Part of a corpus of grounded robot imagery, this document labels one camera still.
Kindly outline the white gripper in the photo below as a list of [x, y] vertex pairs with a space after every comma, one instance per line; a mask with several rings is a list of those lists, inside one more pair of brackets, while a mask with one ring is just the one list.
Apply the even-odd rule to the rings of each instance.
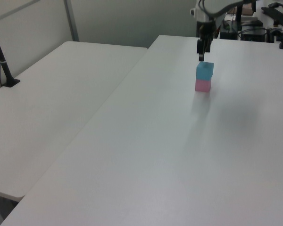
[[[194, 8], [190, 10], [190, 14], [196, 19], [196, 22], [199, 23], [208, 23], [214, 21], [214, 18], [209, 16], [208, 13], [204, 11], [204, 8], [201, 6], [201, 1], [197, 0]], [[201, 24], [197, 25], [197, 54], [199, 55], [199, 61], [204, 61], [204, 52], [210, 52], [211, 43], [214, 36], [214, 24], [210, 23], [206, 27], [206, 46], [204, 48], [204, 38], [201, 33]]]

